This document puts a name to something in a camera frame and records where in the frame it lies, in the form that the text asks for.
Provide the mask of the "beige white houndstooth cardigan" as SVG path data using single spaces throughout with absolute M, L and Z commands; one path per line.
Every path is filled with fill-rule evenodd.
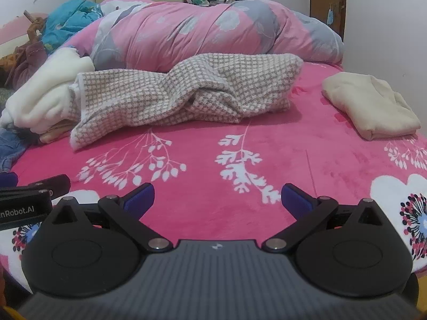
M 303 67 L 294 54 L 200 54 L 167 73 L 109 69 L 81 73 L 69 89 L 76 120 L 73 150 L 129 126 L 186 121 L 239 123 L 290 108 L 289 91 Z

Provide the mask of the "blue denim garment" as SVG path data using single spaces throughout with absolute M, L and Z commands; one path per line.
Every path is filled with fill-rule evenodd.
M 25 129 L 1 128 L 0 143 L 1 172 L 9 172 L 14 163 L 29 148 L 31 137 Z

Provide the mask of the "white fleece blanket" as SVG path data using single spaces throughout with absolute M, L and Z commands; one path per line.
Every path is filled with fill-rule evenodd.
M 74 48 L 61 48 L 8 100 L 1 112 L 1 127 L 29 129 L 43 134 L 62 121 L 71 103 L 69 86 L 79 73 L 95 70 L 88 56 Z

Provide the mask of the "person lying on bed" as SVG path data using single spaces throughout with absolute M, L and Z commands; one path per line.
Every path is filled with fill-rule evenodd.
M 29 41 L 16 47 L 12 54 L 1 58 L 1 87 L 18 90 L 44 64 L 48 56 L 41 41 L 46 19 L 34 17 L 24 11 L 25 18 L 30 21 L 27 29 Z

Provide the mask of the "folded cream garment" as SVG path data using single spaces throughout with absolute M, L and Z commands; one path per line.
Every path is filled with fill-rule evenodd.
M 374 76 L 341 71 L 322 82 L 322 94 L 368 141 L 411 135 L 421 128 L 403 96 Z

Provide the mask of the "pink floral bed sheet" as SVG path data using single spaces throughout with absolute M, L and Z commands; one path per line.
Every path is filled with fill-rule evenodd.
M 290 109 L 239 124 L 202 121 L 120 129 L 74 151 L 67 139 L 32 147 L 12 170 L 27 185 L 54 175 L 92 203 L 150 182 L 143 222 L 170 239 L 262 241 L 293 223 L 281 188 L 354 205 L 375 199 L 396 227 L 416 272 L 426 269 L 426 139 L 367 141 L 323 96 L 338 68 L 305 63 Z

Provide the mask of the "pink bed headboard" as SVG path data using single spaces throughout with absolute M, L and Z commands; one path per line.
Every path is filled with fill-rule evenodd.
M 27 30 L 31 21 L 22 14 L 1 26 L 1 57 L 12 54 L 16 47 L 29 41 Z

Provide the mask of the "blue crumpled cloth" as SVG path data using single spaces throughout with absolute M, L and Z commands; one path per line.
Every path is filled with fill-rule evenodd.
M 104 13 L 101 6 L 88 0 L 69 0 L 60 5 L 46 18 L 41 41 L 48 56 L 73 35 L 87 27 Z

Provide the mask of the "pink grey floral duvet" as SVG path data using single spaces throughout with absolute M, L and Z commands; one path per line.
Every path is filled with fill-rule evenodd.
M 295 54 L 339 65 L 341 37 L 323 22 L 278 2 L 244 0 L 201 7 L 184 2 L 104 0 L 104 16 L 64 46 L 97 70 L 168 72 L 198 54 Z

